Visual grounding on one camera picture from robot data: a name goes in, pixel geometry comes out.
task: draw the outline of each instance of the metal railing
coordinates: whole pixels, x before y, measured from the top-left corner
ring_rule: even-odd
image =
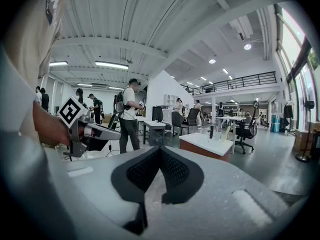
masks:
[[[260,86],[267,84],[276,84],[276,72],[267,72],[261,74],[252,74],[244,77],[235,78],[232,80],[226,80],[221,82],[214,82],[213,84],[208,84],[201,86],[199,88],[191,88],[189,86],[183,85],[191,95],[201,95],[212,92],[226,91],[230,89],[238,89],[250,86]]]

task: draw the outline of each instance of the black shirt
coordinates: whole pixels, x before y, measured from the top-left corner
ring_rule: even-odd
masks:
[[[49,95],[46,93],[42,94],[41,107],[46,111],[49,109]]]
[[[95,108],[93,111],[94,111],[94,114],[95,115],[100,115],[100,100],[98,100],[96,97],[93,99],[93,106],[95,107],[96,105],[98,105],[97,108]]]

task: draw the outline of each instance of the man wearing backpack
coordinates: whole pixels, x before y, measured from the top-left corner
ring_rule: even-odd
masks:
[[[119,141],[120,154],[127,152],[128,136],[130,136],[133,149],[140,149],[136,109],[143,110],[145,106],[136,103],[135,92],[139,90],[139,85],[140,83],[138,80],[133,78],[129,81],[128,87],[121,92],[124,110],[123,113],[118,116],[121,132],[121,138]]]
[[[100,123],[100,113],[101,113],[100,103],[101,103],[101,101],[98,100],[92,93],[89,94],[88,98],[93,100],[93,108],[91,108],[90,111],[93,111],[93,113],[94,113],[95,123],[97,125],[101,125],[101,123]]]

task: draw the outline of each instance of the ceiling light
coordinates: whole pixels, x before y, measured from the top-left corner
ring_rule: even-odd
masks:
[[[243,48],[245,50],[250,50],[251,49],[251,44],[246,44]]]
[[[50,66],[62,66],[62,65],[68,65],[68,62],[66,62],[66,61],[56,61],[56,62],[50,62],[49,65]]]
[[[117,88],[117,87],[109,87],[109,89],[113,89],[113,90],[123,90],[123,88]]]
[[[98,65],[98,66],[117,68],[117,69],[122,69],[122,70],[128,70],[129,69],[129,67],[127,65],[111,63],[111,62],[96,61],[95,64]]]
[[[78,83],[78,86],[92,86],[92,84]]]

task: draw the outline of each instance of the backpack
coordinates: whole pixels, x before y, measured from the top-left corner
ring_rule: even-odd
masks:
[[[125,110],[129,110],[131,107],[128,106],[128,105],[124,105],[124,97],[123,97],[123,93],[125,92],[125,90],[127,89],[128,87],[124,88],[124,90],[120,91],[118,93],[118,95],[116,96],[116,104],[115,104],[115,113],[119,113],[118,114],[118,117],[120,117],[123,112]]]

